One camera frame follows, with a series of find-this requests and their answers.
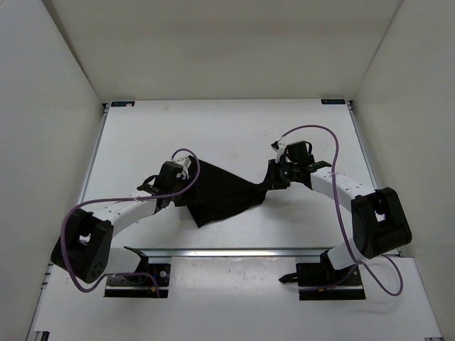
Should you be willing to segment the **black skirt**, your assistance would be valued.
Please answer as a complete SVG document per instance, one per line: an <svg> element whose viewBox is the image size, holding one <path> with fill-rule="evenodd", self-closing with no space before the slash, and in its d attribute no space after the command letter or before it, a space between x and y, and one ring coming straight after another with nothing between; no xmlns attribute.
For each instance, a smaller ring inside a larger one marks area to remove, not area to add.
<svg viewBox="0 0 455 341"><path fill-rule="evenodd" d="M267 192L286 189L268 168L261 183L252 183L222 168L200 160L197 181L173 200L176 207L187 207L198 227L226 220L264 202Z"/></svg>

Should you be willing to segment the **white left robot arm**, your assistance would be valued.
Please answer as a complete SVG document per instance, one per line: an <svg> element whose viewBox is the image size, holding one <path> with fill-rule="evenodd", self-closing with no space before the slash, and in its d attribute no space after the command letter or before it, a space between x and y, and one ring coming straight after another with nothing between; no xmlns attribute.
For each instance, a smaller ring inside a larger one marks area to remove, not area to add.
<svg viewBox="0 0 455 341"><path fill-rule="evenodd" d="M200 173L201 162L196 157L172 159L128 197L80 203L63 221L51 262L66 270L81 291L91 290L82 284L96 286L107 276L144 281L149 275L145 254L132 247L114 248L113 238L184 198L195 188Z"/></svg>

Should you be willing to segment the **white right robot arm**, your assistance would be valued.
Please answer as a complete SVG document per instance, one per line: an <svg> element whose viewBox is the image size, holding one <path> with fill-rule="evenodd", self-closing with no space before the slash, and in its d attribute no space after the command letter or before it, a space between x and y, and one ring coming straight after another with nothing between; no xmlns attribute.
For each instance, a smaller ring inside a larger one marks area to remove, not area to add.
<svg viewBox="0 0 455 341"><path fill-rule="evenodd" d="M314 160L306 141L275 141L277 156L270 160L264 184L270 190L301 183L334 200L351 214L352 234L346 242L323 253L319 278L335 284L344 269L409 244L412 232L398 194L392 188L377 189L336 173L330 163Z"/></svg>

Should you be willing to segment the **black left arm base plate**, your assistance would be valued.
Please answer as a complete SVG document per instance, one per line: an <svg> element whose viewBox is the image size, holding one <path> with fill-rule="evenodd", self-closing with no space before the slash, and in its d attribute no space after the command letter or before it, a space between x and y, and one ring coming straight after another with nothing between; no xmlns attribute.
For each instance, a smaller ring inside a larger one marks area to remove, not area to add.
<svg viewBox="0 0 455 341"><path fill-rule="evenodd" d="M105 298L168 298L171 279L171 258L148 258L147 262L139 265L136 270L141 273L148 273L149 276L119 276L107 279L104 297Z"/></svg>

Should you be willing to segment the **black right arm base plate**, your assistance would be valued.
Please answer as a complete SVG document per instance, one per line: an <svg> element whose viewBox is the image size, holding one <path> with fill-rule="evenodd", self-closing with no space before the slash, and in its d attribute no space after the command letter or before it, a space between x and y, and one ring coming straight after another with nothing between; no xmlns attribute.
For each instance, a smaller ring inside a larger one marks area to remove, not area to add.
<svg viewBox="0 0 455 341"><path fill-rule="evenodd" d="M294 273L279 278L297 283L300 301L361 301L366 299L357 266L332 270L322 263L297 263Z"/></svg>

